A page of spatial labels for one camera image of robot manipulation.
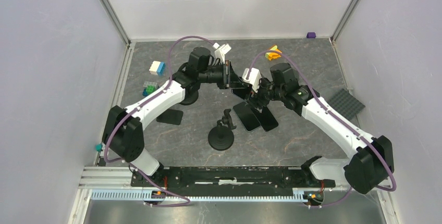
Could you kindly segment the black front phone stand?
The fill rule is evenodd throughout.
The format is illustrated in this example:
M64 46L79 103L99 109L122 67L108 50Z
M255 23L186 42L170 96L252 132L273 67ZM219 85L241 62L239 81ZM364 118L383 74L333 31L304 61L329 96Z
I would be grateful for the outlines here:
M184 99L179 103L180 105L189 106L195 103L199 98L198 90L186 90Z

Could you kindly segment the black phone stand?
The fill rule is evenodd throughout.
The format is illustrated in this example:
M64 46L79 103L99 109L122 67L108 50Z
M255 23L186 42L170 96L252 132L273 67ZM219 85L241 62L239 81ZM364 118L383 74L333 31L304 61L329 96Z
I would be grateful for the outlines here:
M230 112L231 109L225 109L221 120L217 121L216 126L208 134L209 145L217 151L225 151L231 148L234 143L235 136L233 130L237 126L233 124Z
M179 103L180 105L189 106L195 103L199 98L198 90L186 90L184 99Z

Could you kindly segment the dark blue edged phone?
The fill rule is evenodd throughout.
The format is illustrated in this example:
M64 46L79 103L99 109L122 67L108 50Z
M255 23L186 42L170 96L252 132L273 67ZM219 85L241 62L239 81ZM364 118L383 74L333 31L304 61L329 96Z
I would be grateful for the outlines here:
M243 101L247 101L250 96L250 90L249 89L232 89L232 94L237 96L238 98L242 99Z

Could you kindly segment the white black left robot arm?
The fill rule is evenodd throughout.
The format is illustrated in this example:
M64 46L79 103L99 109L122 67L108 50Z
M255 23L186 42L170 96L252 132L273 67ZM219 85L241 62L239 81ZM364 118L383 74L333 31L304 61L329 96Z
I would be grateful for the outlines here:
M112 107L102 136L106 149L144 172L143 178L149 185L160 185L164 173L159 169L161 163L145 148L144 129L172 106L196 102L202 83L215 83L219 89L242 89L242 81L225 59L230 50L229 44L216 45L212 55L209 49L196 47L172 79L152 94L125 108Z

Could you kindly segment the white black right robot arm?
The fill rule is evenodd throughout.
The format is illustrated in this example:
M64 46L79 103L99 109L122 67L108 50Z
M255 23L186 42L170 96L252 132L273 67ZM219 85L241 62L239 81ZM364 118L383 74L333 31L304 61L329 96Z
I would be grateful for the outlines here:
M283 102L287 109L321 129L347 156L345 159L310 159L307 169L301 172L305 185L315 186L321 180L334 180L366 194L374 188L381 189L380 184L390 179L389 190L396 189L392 178L392 143L387 137L375 137L361 130L333 109L310 84L300 85L302 74L289 63L272 66L271 75L269 80L256 68L244 70L242 80L250 90L247 102L256 109L266 107L271 101Z

